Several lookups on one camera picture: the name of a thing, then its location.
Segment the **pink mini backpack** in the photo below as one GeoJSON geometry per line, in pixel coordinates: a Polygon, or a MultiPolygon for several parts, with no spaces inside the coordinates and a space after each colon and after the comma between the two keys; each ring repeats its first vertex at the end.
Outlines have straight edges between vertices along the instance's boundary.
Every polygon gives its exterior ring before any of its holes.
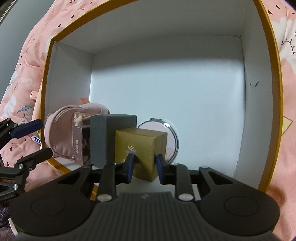
{"type": "Polygon", "coordinates": [[[110,112],[108,108],[98,103],[67,105],[49,114],[44,127],[46,146],[52,149],[54,156],[73,160],[75,147],[73,128],[85,125],[91,116],[101,114],[110,114],[110,112]]]}

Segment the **gold box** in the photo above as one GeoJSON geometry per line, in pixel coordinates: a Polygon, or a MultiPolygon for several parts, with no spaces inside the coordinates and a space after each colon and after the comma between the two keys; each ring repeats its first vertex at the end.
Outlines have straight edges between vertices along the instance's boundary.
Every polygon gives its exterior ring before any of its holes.
{"type": "Polygon", "coordinates": [[[157,177],[154,158],[166,155],[167,133],[141,128],[126,128],[115,132],[115,161],[122,163],[128,154],[137,156],[133,176],[152,182],[157,177]]]}

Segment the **dark grey box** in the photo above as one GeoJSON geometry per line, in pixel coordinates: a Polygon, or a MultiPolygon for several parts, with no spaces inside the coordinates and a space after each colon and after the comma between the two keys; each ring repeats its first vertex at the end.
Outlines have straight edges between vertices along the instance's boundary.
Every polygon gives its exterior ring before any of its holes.
{"type": "Polygon", "coordinates": [[[96,168],[102,169],[108,162],[114,162],[116,130],[135,128],[136,126],[136,115],[93,115],[90,118],[91,163],[96,168]]]}

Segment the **mauve speckled small box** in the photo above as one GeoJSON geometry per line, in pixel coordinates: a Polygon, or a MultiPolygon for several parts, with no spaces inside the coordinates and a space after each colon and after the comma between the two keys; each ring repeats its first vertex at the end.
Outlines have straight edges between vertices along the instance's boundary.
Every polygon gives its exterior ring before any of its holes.
{"type": "Polygon", "coordinates": [[[74,161],[80,166],[88,166],[90,161],[90,125],[72,128],[74,161]]]}

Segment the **round compact mirror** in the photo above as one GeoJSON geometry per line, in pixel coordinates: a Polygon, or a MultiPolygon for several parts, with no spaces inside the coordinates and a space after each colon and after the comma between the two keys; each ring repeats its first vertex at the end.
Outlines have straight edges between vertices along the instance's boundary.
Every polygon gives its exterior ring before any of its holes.
{"type": "Polygon", "coordinates": [[[151,118],[141,123],[138,128],[167,133],[165,161],[171,163],[177,156],[179,150],[179,139],[174,127],[160,118],[151,118]]]}

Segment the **orange cardboard box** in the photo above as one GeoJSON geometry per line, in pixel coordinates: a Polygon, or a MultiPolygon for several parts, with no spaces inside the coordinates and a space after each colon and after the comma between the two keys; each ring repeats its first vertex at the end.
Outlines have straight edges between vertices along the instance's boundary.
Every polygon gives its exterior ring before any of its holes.
{"type": "Polygon", "coordinates": [[[262,1],[82,1],[50,37],[40,116],[80,99],[159,118],[175,162],[266,191],[278,157],[282,78],[262,1]]]}

